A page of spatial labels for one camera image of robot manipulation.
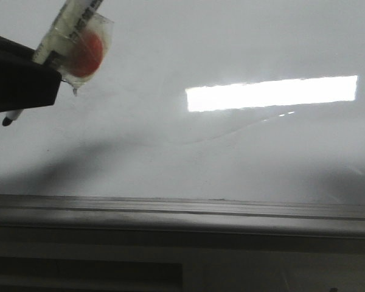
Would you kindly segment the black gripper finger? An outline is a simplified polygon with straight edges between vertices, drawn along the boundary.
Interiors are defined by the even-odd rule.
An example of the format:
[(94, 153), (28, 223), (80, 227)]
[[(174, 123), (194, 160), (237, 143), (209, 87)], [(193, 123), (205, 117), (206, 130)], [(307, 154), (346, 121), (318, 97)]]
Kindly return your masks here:
[(33, 53), (33, 49), (0, 36), (0, 113), (55, 103), (61, 74), (33, 62)]

